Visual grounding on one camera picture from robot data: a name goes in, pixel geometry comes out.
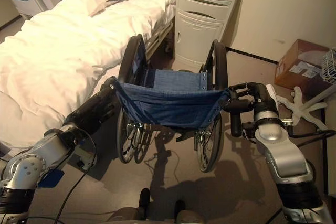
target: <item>blue denim seat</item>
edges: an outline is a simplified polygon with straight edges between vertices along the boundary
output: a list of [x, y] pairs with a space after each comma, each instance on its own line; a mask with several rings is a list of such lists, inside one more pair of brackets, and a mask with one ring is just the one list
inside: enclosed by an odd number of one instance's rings
[[143, 86], [116, 81], [122, 106], [135, 122], [200, 129], [220, 113], [228, 90], [207, 90], [207, 74], [149, 69]]

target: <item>cardboard box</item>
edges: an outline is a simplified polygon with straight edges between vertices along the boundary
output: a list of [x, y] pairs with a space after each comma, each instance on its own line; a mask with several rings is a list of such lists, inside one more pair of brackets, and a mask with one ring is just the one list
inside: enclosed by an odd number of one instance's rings
[[329, 48], [301, 39], [294, 42], [279, 61], [274, 83], [289, 89], [299, 86], [302, 93], [315, 96], [331, 84], [320, 76], [323, 56]]

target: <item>baseboard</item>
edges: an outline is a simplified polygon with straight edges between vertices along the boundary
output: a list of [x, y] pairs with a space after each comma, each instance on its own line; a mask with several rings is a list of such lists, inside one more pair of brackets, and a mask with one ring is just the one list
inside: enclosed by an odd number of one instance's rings
[[231, 48], [231, 47], [226, 47], [226, 50], [236, 52], [236, 53], [241, 54], [241, 55], [246, 55], [248, 57], [252, 57], [252, 58], [255, 58], [255, 59], [258, 59], [258, 60], [263, 60], [263, 61], [266, 61], [266, 62], [269, 62], [269, 63], [272, 63], [272, 64], [278, 64], [278, 62], [275, 61], [275, 60], [270, 60], [270, 59], [267, 59], [267, 58], [264, 58], [264, 57], [261, 57], [261, 56], [258, 56], [258, 55], [250, 54], [249, 52], [240, 51], [240, 50], [237, 50], [237, 49], [234, 49], [234, 48]]
[[9, 26], [10, 24], [14, 23], [15, 21], [17, 21], [18, 19], [21, 18], [21, 15], [16, 16], [15, 18], [13, 18], [12, 20], [8, 21], [5, 25], [0, 27], [0, 31], [4, 28], [6, 28], [7, 26]]

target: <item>cabinet drawer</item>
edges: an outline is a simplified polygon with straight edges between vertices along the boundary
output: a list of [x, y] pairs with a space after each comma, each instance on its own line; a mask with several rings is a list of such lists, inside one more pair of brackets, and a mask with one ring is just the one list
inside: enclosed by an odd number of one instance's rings
[[231, 1], [177, 0], [177, 7], [185, 12], [196, 13], [214, 19], [226, 19]]
[[35, 0], [12, 0], [20, 13], [34, 16], [41, 12]]
[[177, 10], [175, 52], [192, 61], [205, 62], [214, 39], [220, 39], [225, 21]]

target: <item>wall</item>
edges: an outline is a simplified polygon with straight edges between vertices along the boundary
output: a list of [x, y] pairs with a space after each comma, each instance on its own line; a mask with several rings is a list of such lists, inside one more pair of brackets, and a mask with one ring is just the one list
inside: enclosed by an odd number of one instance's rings
[[232, 48], [279, 61], [298, 38], [336, 46], [335, 0], [242, 0], [237, 10]]
[[19, 15], [11, 0], [0, 0], [0, 27]]

